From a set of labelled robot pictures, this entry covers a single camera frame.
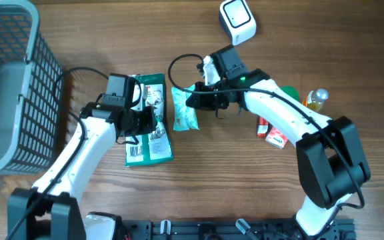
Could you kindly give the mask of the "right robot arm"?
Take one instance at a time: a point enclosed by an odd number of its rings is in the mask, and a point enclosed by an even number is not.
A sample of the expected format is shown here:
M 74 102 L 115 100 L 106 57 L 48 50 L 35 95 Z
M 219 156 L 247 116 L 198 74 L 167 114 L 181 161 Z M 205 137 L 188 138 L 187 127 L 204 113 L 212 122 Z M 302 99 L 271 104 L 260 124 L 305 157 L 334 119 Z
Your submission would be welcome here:
M 362 184 L 371 171 L 355 124 L 347 117 L 332 119 L 305 107 L 286 94 L 260 69 L 249 70 L 234 46 L 201 57 L 186 105 L 194 109 L 225 109 L 231 103 L 254 113 L 280 130 L 295 146 L 299 180 L 306 194 L 295 222 L 304 237 L 318 238 L 333 224 L 348 198 L 357 194 L 365 205 Z

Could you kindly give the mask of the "red sachet stick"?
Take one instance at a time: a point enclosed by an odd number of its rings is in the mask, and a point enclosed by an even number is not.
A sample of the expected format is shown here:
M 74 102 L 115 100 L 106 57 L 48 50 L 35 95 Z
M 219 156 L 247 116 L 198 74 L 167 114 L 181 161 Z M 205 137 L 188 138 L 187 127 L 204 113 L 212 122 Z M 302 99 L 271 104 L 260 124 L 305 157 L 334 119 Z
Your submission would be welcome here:
M 257 136 L 259 138 L 265 138 L 268 132 L 268 129 L 269 129 L 269 122 L 262 117 L 258 117 L 257 118 Z

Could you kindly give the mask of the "green lid white jar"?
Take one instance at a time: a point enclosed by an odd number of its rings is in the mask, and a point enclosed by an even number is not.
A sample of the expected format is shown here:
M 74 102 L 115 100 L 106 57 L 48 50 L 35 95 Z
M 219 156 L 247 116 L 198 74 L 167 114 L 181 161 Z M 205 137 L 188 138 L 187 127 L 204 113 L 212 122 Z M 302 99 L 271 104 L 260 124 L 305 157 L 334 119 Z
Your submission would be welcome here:
M 300 101 L 299 92 L 296 90 L 296 88 L 286 85 L 282 86 L 281 90 L 286 93 L 288 96 L 292 97 L 296 101 Z

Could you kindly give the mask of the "mint green wipes packet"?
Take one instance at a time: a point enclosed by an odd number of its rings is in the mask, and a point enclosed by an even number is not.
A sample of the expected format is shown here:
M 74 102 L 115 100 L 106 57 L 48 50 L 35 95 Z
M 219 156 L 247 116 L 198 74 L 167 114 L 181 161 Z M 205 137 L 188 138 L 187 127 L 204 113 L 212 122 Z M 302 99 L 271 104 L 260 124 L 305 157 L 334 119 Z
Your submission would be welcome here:
M 182 91 L 176 87 L 171 88 L 171 93 L 175 108 L 173 129 L 175 131 L 199 130 L 195 109 L 186 106 L 186 101 L 191 96 L 191 93 Z

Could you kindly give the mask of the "orange Kleenex tissue pack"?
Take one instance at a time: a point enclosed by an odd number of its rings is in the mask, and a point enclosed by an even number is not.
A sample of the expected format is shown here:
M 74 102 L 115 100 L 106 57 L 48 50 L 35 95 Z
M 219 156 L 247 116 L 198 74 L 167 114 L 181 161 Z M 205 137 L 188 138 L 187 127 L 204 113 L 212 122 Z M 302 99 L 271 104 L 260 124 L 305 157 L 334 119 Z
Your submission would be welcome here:
M 265 140 L 280 149 L 283 149 L 288 142 L 288 138 L 274 126 L 271 127 Z

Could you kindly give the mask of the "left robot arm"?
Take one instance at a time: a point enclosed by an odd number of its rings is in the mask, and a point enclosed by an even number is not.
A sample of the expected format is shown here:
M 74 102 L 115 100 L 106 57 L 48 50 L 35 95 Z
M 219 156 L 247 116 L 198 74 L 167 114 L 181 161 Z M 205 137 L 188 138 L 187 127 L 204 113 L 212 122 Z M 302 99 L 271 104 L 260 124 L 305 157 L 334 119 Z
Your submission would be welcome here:
M 79 202 L 100 160 L 120 137 L 155 130 L 150 107 L 136 111 L 143 88 L 128 75 L 111 74 L 107 90 L 77 116 L 77 130 L 51 168 L 29 190 L 16 188 L 8 202 L 8 239 L 127 239 L 121 216 L 92 212 Z

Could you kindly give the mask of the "yellow oil bottle silver cap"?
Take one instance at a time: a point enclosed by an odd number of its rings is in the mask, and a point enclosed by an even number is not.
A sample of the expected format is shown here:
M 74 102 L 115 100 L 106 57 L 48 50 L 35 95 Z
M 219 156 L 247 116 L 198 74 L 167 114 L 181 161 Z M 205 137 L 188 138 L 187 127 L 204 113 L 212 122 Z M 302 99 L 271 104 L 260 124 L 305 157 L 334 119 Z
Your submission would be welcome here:
M 312 90 L 304 98 L 303 105 L 312 111 L 319 112 L 328 98 L 329 93 L 326 89 Z

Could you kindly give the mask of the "green white gloves packet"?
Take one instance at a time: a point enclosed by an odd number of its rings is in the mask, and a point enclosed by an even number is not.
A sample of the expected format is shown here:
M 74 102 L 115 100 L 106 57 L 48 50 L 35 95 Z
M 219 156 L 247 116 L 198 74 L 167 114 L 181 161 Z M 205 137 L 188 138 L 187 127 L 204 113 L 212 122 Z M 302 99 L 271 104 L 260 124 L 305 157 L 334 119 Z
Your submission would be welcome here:
M 155 113 L 157 126 L 150 134 L 138 135 L 138 145 L 126 144 L 125 165 L 138 167 L 154 165 L 173 160 L 171 142 L 166 129 L 166 86 L 162 73 L 134 75 L 138 82 L 147 87 L 145 107 L 150 106 Z

